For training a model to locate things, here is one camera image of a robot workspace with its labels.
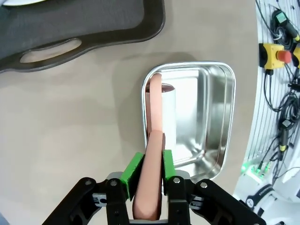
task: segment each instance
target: metal tray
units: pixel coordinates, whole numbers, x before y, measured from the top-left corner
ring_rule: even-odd
[[[147,120],[145,89],[154,73],[176,89],[176,169],[192,181],[213,179],[226,160],[233,119],[235,76],[220,62],[180,62],[157,66],[142,86],[142,119],[145,146]]]
[[[2,6],[0,14],[0,73],[43,70],[95,48],[146,41],[165,23],[164,0],[47,0]],[[81,44],[49,59],[20,61],[26,53],[71,40]]]

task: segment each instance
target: white corrugated surface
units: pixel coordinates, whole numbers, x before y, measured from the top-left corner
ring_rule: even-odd
[[[258,3],[268,25],[270,25],[270,18],[273,11],[276,10],[275,7],[279,8],[280,6],[281,9],[286,13],[288,18],[292,21],[294,27],[298,31],[300,31],[300,8],[298,6],[297,0],[279,0],[278,3],[276,2],[276,0],[258,0]],[[272,36],[263,23],[257,7],[256,15],[258,42],[272,43]],[[296,68],[292,63],[290,63],[290,67],[294,72]],[[266,104],[263,94],[263,78],[264,70],[259,67],[254,116],[245,155],[246,161],[253,159],[256,156],[260,156],[262,152],[265,152],[277,133],[276,113],[273,112]],[[283,95],[288,91],[288,81],[289,78],[285,68],[274,70],[271,86],[271,98],[274,107],[277,107],[279,105],[279,102],[281,101]]]

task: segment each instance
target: tray handle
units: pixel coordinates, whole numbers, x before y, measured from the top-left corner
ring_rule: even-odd
[[[71,49],[65,53],[54,56],[52,58],[35,61],[35,62],[21,62],[21,58],[27,53],[51,49],[59,45],[66,44],[73,40],[80,40],[81,44],[74,49]],[[71,38],[71,39],[66,39],[63,41],[54,42],[47,45],[42,45],[39,48],[30,49],[28,51],[21,52],[21,53],[16,53],[11,55],[10,57],[6,57],[4,60],[0,60],[0,73],[5,71],[10,71],[10,70],[14,70],[18,72],[29,72],[29,71],[32,72],[32,71],[52,68],[81,56],[86,51],[88,51],[90,47],[91,46],[87,44],[87,42],[79,38]]]

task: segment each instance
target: handle hole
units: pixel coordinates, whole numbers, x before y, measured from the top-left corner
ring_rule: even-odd
[[[42,60],[47,60],[55,56],[62,55],[73,49],[78,48],[81,45],[81,40],[72,39],[63,44],[58,44],[55,46],[49,46],[42,49],[30,50],[26,52],[20,59],[21,63],[31,63],[38,62]]]

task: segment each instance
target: white plate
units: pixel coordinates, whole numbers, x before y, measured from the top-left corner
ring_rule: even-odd
[[[7,0],[3,3],[4,6],[23,6],[23,5],[29,5],[33,3],[37,3],[40,1],[45,0]]]

